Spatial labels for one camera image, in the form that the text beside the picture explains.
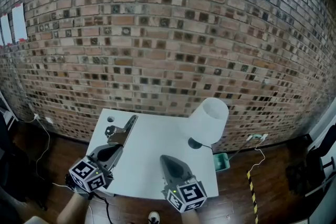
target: white cable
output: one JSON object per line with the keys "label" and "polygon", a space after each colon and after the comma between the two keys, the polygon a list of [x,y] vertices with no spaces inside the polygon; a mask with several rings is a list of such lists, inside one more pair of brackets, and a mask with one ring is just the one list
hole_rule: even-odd
{"label": "white cable", "polygon": [[66,185],[58,185],[58,184],[56,184],[56,183],[54,183],[54,182],[53,182],[53,184],[56,185],[56,186],[58,186],[58,187],[68,188],[68,189],[70,189],[70,190],[72,191],[72,189],[69,188],[69,187],[66,186]]}
{"label": "white cable", "polygon": [[37,120],[37,121],[38,121],[38,123],[42,126],[42,128],[46,131],[46,133],[48,134],[48,146],[47,146],[47,149],[46,149],[45,151],[43,151],[41,157],[36,161],[36,174],[37,174],[40,178],[42,178],[42,179],[44,180],[44,178],[41,177],[41,176],[38,174],[38,172],[37,172],[37,163],[38,163],[38,161],[39,161],[40,159],[42,159],[43,155],[44,155],[44,154],[48,151],[48,149],[49,149],[49,144],[50,144],[50,134],[49,134],[48,131],[44,128],[43,124],[42,124],[39,120]]}
{"label": "white cable", "polygon": [[[264,156],[263,152],[262,152],[260,149],[257,149],[257,147],[258,147],[263,141],[265,141],[265,140],[262,140],[258,145],[256,145],[256,147],[254,148],[254,150],[255,150],[255,151],[260,151],[260,152],[262,153],[262,155]],[[265,159],[266,159],[266,157],[264,156],[264,158],[260,161],[260,163],[258,163],[258,164],[254,164],[254,165],[252,166],[252,168],[250,169],[249,172],[252,171],[253,167],[260,165]]]}
{"label": "white cable", "polygon": [[24,122],[24,123],[30,123],[30,122],[33,122],[35,119],[33,119],[32,121],[21,121],[21,120],[18,120],[18,121],[21,121],[21,122]]}
{"label": "white cable", "polygon": [[90,208],[90,210],[91,210],[91,216],[92,216],[92,224],[95,224],[94,222],[94,219],[93,219],[93,211],[92,211],[92,208],[91,208],[91,206],[89,206],[89,208]]}

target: brick wall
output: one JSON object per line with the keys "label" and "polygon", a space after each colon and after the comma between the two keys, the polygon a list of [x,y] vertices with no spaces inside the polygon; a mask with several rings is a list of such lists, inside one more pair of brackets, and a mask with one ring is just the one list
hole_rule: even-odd
{"label": "brick wall", "polygon": [[0,50],[0,88],[61,135],[90,140],[102,108],[187,116],[217,97],[230,116],[214,149],[234,150],[253,133],[304,133],[335,96],[335,0],[0,0],[1,12],[19,2],[29,41]]}

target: lamp shade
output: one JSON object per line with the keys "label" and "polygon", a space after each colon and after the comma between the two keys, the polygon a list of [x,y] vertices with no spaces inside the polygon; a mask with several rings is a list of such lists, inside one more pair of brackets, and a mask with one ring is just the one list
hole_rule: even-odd
{"label": "lamp shade", "polygon": [[222,100],[207,98],[181,123],[180,129],[186,137],[211,145],[221,139],[228,115],[229,109]]}

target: human arm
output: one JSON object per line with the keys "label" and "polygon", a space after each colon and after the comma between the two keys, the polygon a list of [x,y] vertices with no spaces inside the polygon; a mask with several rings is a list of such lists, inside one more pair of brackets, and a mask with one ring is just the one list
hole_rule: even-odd
{"label": "human arm", "polygon": [[190,210],[182,213],[183,224],[201,224],[198,214],[195,210]]}
{"label": "human arm", "polygon": [[90,200],[74,193],[65,208],[59,214],[57,224],[84,224]]}

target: yellow and black tape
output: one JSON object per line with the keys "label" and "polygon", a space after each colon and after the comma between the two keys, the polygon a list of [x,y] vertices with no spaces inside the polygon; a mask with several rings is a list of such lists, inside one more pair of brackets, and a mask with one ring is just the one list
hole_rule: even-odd
{"label": "yellow and black tape", "polygon": [[247,171],[247,179],[250,184],[250,190],[252,193],[252,201],[253,201],[253,207],[254,207],[254,215],[256,218],[256,224],[258,224],[258,207],[257,207],[256,194],[254,193],[250,171]]}

